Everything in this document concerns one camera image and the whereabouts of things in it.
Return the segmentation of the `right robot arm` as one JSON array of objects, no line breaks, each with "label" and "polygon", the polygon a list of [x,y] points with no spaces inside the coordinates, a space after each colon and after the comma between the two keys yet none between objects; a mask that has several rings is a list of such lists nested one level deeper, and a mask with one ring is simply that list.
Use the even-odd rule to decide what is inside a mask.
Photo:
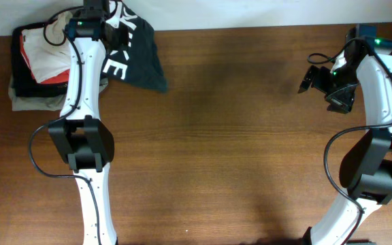
[{"label": "right robot arm", "polygon": [[[302,244],[353,244],[362,222],[392,200],[392,40],[377,36],[376,27],[358,24],[334,56],[313,61],[299,92],[316,88],[324,93],[328,110],[349,113],[355,90],[363,93],[366,124],[336,133],[323,153],[328,181],[338,196],[324,217],[309,227]],[[339,183],[329,171],[329,149],[339,137],[354,131],[364,136],[342,159]]]}]

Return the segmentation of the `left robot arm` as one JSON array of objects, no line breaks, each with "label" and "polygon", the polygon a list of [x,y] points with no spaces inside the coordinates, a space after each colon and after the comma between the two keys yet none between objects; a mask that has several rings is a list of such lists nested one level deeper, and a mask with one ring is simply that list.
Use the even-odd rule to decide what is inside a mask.
[{"label": "left robot arm", "polygon": [[48,132],[78,185],[84,244],[117,244],[109,198],[114,138],[99,115],[99,83],[106,42],[116,39],[121,1],[85,1],[64,29],[71,67],[59,119]]}]

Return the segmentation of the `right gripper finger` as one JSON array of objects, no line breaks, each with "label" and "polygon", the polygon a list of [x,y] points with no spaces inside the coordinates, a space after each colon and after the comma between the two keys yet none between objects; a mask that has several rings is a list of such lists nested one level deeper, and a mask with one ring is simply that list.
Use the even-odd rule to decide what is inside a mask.
[{"label": "right gripper finger", "polygon": [[298,93],[303,93],[307,91],[310,87],[311,84],[313,83],[315,75],[319,72],[318,67],[311,65],[307,72],[305,73],[304,78],[301,81],[301,84],[299,85]]},{"label": "right gripper finger", "polygon": [[329,104],[327,106],[328,112],[335,112],[339,114],[349,113],[349,107],[342,101],[338,100],[337,98],[327,97],[325,101]]}]

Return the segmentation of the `dark green t-shirt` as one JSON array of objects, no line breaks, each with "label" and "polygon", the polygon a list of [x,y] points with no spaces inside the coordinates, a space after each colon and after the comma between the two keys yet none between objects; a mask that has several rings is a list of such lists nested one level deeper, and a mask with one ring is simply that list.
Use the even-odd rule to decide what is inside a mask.
[{"label": "dark green t-shirt", "polygon": [[157,54],[153,27],[122,1],[112,4],[112,9],[116,8],[120,8],[120,17],[111,24],[121,28],[124,40],[117,49],[108,51],[101,74],[139,88],[167,92],[168,83]]}]

